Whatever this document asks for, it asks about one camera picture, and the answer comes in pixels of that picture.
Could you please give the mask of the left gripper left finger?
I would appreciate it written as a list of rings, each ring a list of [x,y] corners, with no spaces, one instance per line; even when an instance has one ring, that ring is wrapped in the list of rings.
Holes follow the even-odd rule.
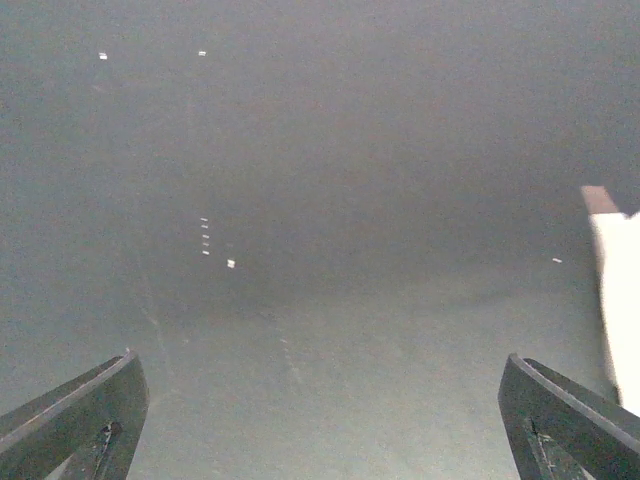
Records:
[[[149,409],[129,350],[1,416],[1,477],[125,479]]]

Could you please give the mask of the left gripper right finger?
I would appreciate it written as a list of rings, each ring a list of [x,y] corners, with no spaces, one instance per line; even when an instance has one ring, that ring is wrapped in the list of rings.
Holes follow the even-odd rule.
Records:
[[[639,418],[543,364],[509,355],[498,404],[520,478],[639,477]]]

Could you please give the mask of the white shoelace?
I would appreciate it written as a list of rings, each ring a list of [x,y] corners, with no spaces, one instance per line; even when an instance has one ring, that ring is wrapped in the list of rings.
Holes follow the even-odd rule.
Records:
[[[594,241],[608,376],[620,405],[639,414],[639,215],[620,211],[603,186],[582,186]]]

